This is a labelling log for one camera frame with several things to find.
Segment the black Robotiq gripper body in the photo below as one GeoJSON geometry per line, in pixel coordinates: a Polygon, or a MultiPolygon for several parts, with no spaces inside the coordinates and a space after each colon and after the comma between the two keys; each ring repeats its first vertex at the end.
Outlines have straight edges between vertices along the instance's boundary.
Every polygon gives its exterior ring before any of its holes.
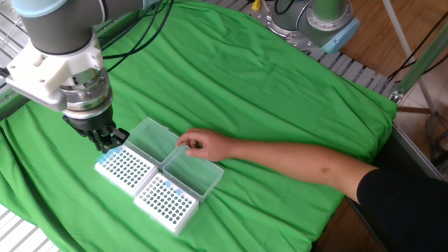
{"type": "Polygon", "coordinates": [[[66,115],[62,118],[82,137],[86,137],[89,133],[94,132],[101,136],[107,136],[112,134],[115,129],[112,106],[109,106],[105,111],[91,118],[77,119],[67,117],[66,115]]]}

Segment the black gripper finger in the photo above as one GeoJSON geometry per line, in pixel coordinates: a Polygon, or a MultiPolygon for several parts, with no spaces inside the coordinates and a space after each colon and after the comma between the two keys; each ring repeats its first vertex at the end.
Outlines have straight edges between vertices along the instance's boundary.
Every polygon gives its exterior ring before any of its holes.
{"type": "Polygon", "coordinates": [[[123,128],[112,128],[110,134],[106,135],[103,139],[102,152],[107,153],[110,150],[123,145],[130,133],[123,128]]]}
{"type": "Polygon", "coordinates": [[[99,130],[81,130],[78,128],[74,128],[74,130],[80,134],[82,137],[88,138],[95,146],[95,148],[100,151],[104,152],[104,135],[99,130]]]}

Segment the person's right hand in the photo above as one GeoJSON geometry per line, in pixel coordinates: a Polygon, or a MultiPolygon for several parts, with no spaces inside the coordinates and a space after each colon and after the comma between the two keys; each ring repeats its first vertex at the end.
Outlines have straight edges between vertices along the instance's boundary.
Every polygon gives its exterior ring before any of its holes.
{"type": "Polygon", "coordinates": [[[189,149],[186,151],[186,155],[217,162],[231,158],[232,151],[230,149],[236,142],[235,139],[210,129],[192,128],[178,138],[176,147],[187,146],[189,149]]]}

